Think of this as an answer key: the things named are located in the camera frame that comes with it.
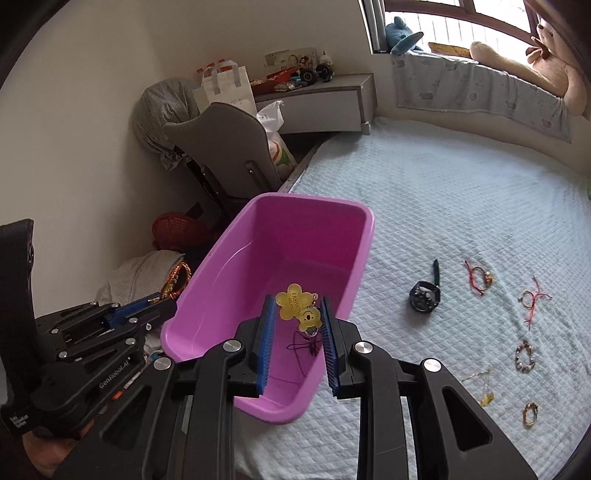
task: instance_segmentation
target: beige teddy bear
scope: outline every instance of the beige teddy bear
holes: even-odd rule
[[[587,106],[587,89],[577,69],[576,59],[549,23],[542,20],[537,30],[540,39],[532,39],[539,48],[530,47],[526,51],[531,67],[502,57],[488,45],[477,41],[470,46],[470,54],[478,63],[495,70],[504,70],[564,98],[566,109],[571,115],[582,115]]]

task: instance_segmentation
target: silver screw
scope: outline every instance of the silver screw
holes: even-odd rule
[[[435,360],[434,358],[427,358],[423,362],[423,366],[426,370],[429,370],[430,372],[434,373],[439,372],[441,370],[441,363],[439,362],[439,360]]]
[[[172,364],[172,360],[167,356],[161,356],[154,360],[154,368],[156,370],[168,370]]]
[[[242,344],[238,340],[228,340],[223,344],[223,349],[226,352],[237,352],[240,348],[242,348]]]
[[[359,353],[371,353],[374,346],[369,342],[357,342],[355,344],[355,350]]]

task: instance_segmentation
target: window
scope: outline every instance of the window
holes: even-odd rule
[[[523,0],[384,0],[386,25],[402,17],[430,41],[468,48],[482,41],[501,55],[526,62],[525,49],[537,36],[538,18]]]

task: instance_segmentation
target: chair backrest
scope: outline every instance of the chair backrest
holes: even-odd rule
[[[197,118],[166,123],[163,131],[201,167],[209,168],[230,196],[251,199],[281,187],[265,129],[239,108],[212,103]],[[264,182],[257,175],[262,175]]]

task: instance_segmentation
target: white paper bag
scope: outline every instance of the white paper bag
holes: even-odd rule
[[[286,181],[297,164],[294,156],[287,149],[285,142],[278,133],[278,130],[283,125],[283,116],[280,109],[282,104],[283,102],[281,100],[277,100],[263,107],[257,113],[256,119],[259,120],[267,133],[269,153],[271,154],[271,159],[273,165],[275,165],[279,179]]]
[[[232,70],[223,72],[220,65],[218,63],[203,72],[199,79],[200,87],[193,91],[199,111],[203,112],[213,102],[222,102],[256,116],[255,99],[246,67],[238,67],[236,63],[226,61],[223,65],[231,66]]]

